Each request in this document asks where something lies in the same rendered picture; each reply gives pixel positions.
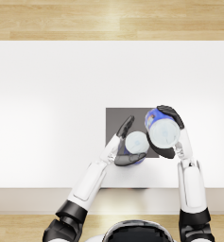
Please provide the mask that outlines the dark grey square mat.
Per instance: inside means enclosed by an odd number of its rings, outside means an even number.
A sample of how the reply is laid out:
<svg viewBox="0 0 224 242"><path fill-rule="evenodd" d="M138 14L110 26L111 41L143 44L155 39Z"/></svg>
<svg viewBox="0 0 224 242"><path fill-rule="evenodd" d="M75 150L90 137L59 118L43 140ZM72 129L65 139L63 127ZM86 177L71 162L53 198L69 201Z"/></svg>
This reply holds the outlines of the dark grey square mat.
<svg viewBox="0 0 224 242"><path fill-rule="evenodd" d="M106 142L109 142L121 125L131 115L134 122L129 132L141 131L146 133L145 117L149 108L107 108L106 109Z"/></svg>

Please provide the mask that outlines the dark round robot body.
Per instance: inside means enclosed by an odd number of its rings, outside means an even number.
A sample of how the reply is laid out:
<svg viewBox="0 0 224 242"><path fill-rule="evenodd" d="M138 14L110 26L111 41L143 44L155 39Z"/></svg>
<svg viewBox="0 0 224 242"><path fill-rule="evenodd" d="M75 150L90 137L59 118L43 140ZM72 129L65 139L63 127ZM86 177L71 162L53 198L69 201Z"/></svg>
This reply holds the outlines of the dark round robot body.
<svg viewBox="0 0 224 242"><path fill-rule="evenodd" d="M85 242L177 242L159 223L133 219L114 224L106 233L93 236Z"/></svg>

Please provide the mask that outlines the blue can with white lid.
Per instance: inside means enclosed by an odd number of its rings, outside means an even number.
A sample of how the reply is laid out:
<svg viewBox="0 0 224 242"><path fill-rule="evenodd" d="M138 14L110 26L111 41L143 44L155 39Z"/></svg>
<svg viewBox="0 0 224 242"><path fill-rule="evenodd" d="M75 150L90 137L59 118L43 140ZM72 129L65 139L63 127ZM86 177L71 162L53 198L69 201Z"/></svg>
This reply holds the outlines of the blue can with white lid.
<svg viewBox="0 0 224 242"><path fill-rule="evenodd" d="M131 132L125 139L124 153L127 155L147 155L149 143L146 135L141 131ZM144 159L140 158L135 164L141 163Z"/></svg>
<svg viewBox="0 0 224 242"><path fill-rule="evenodd" d="M158 109L152 109L146 114L145 126L155 147L170 148L180 139L179 125L171 116L163 114Z"/></svg>

